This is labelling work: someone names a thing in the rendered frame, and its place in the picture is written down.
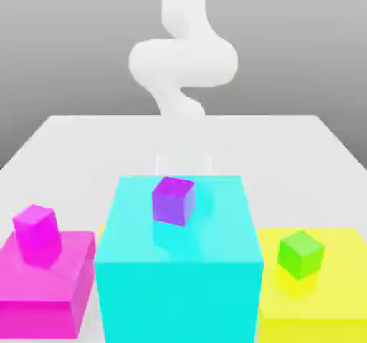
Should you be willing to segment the small magenta cube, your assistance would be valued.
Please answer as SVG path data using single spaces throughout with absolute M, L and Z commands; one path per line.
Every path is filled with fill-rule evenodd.
M 61 235 L 56 213 L 32 204 L 13 217 L 17 243 L 31 266 L 48 269 L 61 254 Z

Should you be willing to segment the small green cube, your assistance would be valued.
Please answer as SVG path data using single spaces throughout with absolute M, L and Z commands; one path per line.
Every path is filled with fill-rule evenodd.
M 280 240 L 277 262 L 295 279 L 301 280 L 320 269 L 324 254 L 322 243 L 306 231 L 297 231 Z

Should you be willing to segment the small purple cube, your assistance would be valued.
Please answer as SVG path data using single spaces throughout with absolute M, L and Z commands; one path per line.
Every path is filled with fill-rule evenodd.
M 195 208 L 195 195 L 194 181 L 164 176 L 152 192 L 153 219 L 185 226 Z

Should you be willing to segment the large yellow box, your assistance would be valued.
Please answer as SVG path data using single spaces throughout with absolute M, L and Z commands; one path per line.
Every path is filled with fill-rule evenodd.
M 264 266 L 95 262 L 106 343 L 367 343 L 367 243 L 311 229 L 321 267 L 295 279 L 277 262 L 287 228 L 257 232 Z

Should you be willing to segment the large magenta box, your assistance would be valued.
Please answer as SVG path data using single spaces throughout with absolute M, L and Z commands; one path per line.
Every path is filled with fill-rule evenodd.
M 74 339 L 94 281 L 91 231 L 63 231 L 36 249 L 11 233 L 0 248 L 0 339 Z

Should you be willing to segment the large cyan box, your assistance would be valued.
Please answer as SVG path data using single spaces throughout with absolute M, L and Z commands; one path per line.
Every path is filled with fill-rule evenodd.
M 196 176 L 183 227 L 153 220 L 158 182 L 115 190 L 95 257 L 105 343 L 254 343 L 264 259 L 242 179 Z

